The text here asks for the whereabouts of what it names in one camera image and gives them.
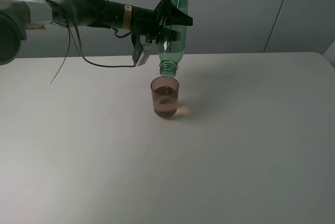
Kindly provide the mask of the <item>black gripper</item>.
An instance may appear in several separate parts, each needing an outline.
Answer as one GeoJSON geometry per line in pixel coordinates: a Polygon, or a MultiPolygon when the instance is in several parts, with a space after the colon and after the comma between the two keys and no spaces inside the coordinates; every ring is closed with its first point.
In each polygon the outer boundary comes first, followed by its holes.
{"type": "Polygon", "coordinates": [[[188,3],[177,3],[171,0],[161,0],[154,10],[133,6],[130,22],[132,35],[144,36],[146,42],[156,44],[159,41],[179,41],[181,33],[171,29],[163,29],[166,26],[193,25],[193,18],[188,15],[188,3]]]}

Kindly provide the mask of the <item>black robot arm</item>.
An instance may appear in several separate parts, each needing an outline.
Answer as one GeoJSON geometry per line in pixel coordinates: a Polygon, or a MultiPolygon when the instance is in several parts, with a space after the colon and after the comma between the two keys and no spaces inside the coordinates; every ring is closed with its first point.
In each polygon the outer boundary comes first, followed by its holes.
{"type": "Polygon", "coordinates": [[[172,0],[161,0],[154,10],[108,0],[1,1],[1,64],[17,57],[27,29],[45,24],[127,30],[134,47],[133,66],[141,66],[150,55],[147,44],[178,40],[181,34],[171,26],[189,27],[193,19],[172,0]],[[140,42],[142,36],[146,44],[140,42]]]}

